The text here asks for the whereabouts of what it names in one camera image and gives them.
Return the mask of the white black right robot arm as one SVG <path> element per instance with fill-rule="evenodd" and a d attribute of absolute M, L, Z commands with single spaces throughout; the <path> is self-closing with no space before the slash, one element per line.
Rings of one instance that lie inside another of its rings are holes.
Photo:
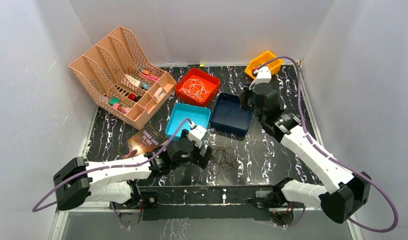
<path fill-rule="evenodd" d="M 342 224 L 367 202 L 370 177 L 365 172 L 352 173 L 331 161 L 332 156 L 304 131 L 301 120 L 283 110 L 271 83 L 244 87 L 240 102 L 241 109 L 252 110 L 263 130 L 297 155 L 322 182 L 310 184 L 286 177 L 265 196 L 256 196 L 257 207 L 286 207 L 298 202 L 319 208 L 332 221 Z"/>

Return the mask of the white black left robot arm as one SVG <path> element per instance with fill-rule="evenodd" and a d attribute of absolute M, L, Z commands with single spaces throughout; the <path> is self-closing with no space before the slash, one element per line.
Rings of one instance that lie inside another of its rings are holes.
<path fill-rule="evenodd" d="M 141 194 L 134 190 L 134 180 L 165 176 L 188 163 L 204 169 L 211 157 L 210 146 L 197 146 L 187 138 L 114 161 L 89 162 L 75 157 L 53 176 L 57 209 L 72 210 L 86 202 L 114 202 L 135 208 Z"/>

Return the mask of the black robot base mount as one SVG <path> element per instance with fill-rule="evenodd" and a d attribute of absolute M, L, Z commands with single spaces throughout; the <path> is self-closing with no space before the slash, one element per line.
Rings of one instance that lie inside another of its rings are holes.
<path fill-rule="evenodd" d="M 173 219 L 251 219 L 291 224 L 302 203 L 277 203 L 270 185 L 140 186 L 139 198 L 128 205 L 111 203 L 123 224 Z"/>

